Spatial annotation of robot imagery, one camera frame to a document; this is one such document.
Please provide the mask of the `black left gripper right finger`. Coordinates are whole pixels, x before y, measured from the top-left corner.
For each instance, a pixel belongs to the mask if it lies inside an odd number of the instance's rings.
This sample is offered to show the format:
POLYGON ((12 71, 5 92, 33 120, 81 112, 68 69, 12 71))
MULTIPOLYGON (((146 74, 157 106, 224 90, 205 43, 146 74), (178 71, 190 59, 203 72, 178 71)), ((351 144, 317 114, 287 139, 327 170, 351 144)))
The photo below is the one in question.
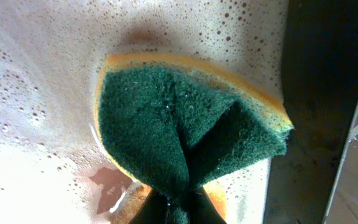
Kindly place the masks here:
POLYGON ((190 224, 226 224, 204 188, 198 188, 188 194, 188 214, 190 224))

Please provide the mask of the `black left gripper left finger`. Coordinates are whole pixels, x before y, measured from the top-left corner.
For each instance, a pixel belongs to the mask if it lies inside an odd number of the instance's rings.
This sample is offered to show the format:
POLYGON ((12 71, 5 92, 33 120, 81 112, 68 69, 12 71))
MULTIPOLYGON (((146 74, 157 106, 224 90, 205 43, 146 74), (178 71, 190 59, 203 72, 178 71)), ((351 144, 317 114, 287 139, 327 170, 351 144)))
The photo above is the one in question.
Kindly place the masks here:
POLYGON ((130 224, 165 224, 168 199, 156 190, 151 190, 145 202, 130 224))

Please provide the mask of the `green yellow sponge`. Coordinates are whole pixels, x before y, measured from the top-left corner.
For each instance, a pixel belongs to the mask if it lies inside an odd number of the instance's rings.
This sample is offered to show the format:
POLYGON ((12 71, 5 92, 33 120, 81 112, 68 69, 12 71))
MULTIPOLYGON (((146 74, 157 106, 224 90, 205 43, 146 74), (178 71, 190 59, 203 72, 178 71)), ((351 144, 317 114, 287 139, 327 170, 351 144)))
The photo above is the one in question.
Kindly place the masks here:
MULTIPOLYGON (((166 223, 190 223, 204 188, 227 221, 224 175, 283 155, 293 124, 282 103, 235 73, 173 54, 110 55, 95 94, 98 139, 114 165, 168 199, 166 223)), ((125 214, 140 210, 128 203, 125 214)))

